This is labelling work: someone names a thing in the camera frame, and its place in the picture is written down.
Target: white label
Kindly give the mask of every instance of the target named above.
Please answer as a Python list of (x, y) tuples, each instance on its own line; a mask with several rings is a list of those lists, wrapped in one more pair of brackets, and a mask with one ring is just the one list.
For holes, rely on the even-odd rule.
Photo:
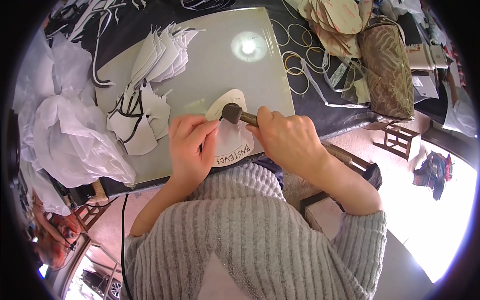
[(423, 84), (421, 84), (420, 79), (416, 76), (412, 76), (412, 82), (414, 86), (423, 86)]

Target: hammer head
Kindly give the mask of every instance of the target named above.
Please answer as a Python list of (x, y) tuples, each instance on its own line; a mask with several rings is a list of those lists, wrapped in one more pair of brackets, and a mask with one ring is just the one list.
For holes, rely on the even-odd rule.
[(222, 117), (232, 124), (238, 124), (243, 110), (236, 103), (228, 103), (223, 107)]

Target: gray ribbed sweater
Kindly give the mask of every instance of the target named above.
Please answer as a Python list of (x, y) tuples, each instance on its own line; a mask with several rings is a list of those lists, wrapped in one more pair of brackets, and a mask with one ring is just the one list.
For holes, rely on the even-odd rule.
[(386, 220), (383, 211), (342, 214), (330, 242), (285, 202), (270, 171), (246, 164), (208, 176), (127, 243), (123, 270), (134, 299), (196, 299), (212, 253), (252, 299), (371, 299)]

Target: car wheel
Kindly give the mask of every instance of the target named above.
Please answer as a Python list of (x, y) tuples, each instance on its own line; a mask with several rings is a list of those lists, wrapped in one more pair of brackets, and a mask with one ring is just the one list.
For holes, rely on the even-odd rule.
[(120, 289), (121, 289), (121, 282), (116, 279), (112, 280), (111, 286), (108, 288), (108, 297), (112, 300), (119, 300), (120, 299)]

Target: white shirt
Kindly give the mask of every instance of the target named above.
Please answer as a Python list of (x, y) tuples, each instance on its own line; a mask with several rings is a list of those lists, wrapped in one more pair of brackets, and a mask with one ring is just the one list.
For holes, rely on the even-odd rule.
[(443, 82), (448, 97), (448, 109), (442, 128), (461, 132), (474, 137), (477, 134), (477, 121), (472, 101), (465, 89), (456, 87), (458, 101), (452, 105), (452, 90), (447, 82)]

